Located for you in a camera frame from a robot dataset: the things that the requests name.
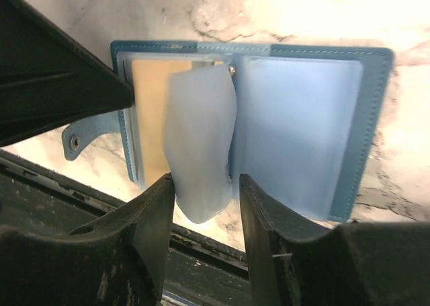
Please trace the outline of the gold credit card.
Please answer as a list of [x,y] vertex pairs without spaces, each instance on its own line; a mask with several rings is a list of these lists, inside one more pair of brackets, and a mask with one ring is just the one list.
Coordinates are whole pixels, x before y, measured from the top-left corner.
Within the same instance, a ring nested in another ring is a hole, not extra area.
[[170,76],[198,67],[220,64],[220,61],[156,59],[132,61],[142,172],[146,186],[152,185],[170,171],[164,154],[163,133]]

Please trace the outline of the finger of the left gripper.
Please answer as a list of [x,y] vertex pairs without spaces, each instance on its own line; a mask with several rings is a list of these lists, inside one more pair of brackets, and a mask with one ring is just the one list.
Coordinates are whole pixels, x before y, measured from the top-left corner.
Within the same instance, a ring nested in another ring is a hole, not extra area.
[[1,145],[129,108],[132,88],[24,0],[1,0]]

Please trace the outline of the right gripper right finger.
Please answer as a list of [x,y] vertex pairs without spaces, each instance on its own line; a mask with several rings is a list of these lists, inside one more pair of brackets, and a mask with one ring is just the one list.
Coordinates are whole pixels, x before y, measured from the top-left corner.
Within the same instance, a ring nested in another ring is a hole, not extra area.
[[428,305],[429,224],[323,227],[240,176],[254,305]]

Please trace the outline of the teal leather card holder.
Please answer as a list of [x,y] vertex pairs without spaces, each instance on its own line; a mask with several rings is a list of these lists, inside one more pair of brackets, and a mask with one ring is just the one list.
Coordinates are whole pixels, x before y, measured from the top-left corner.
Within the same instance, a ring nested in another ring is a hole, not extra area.
[[[220,61],[170,76],[164,154],[176,201],[203,223],[239,196],[250,175],[270,196],[319,221],[346,221],[355,202],[394,53],[384,47],[226,42],[111,43],[117,76],[134,90],[136,59]],[[144,184],[134,103],[74,122],[62,133],[72,161],[118,133],[128,175]]]

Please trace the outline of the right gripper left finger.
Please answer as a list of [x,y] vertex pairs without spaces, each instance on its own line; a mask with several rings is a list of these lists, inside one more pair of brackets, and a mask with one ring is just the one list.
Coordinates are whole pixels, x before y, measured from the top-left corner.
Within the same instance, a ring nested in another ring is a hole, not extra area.
[[158,305],[173,224],[170,174],[66,235],[1,227],[2,305]]

